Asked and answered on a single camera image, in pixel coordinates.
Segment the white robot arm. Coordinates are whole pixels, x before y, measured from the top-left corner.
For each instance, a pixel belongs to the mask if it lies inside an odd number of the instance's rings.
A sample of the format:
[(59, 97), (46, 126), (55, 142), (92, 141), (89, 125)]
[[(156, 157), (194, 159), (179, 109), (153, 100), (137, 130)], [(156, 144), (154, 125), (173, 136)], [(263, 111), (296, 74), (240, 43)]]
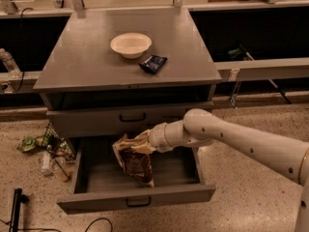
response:
[(220, 141), (303, 186), (295, 232), (309, 232), (309, 143), (251, 129), (219, 119), (203, 109), (191, 109), (173, 123), (158, 124), (140, 134), (138, 153), (165, 153), (176, 147), (204, 147)]

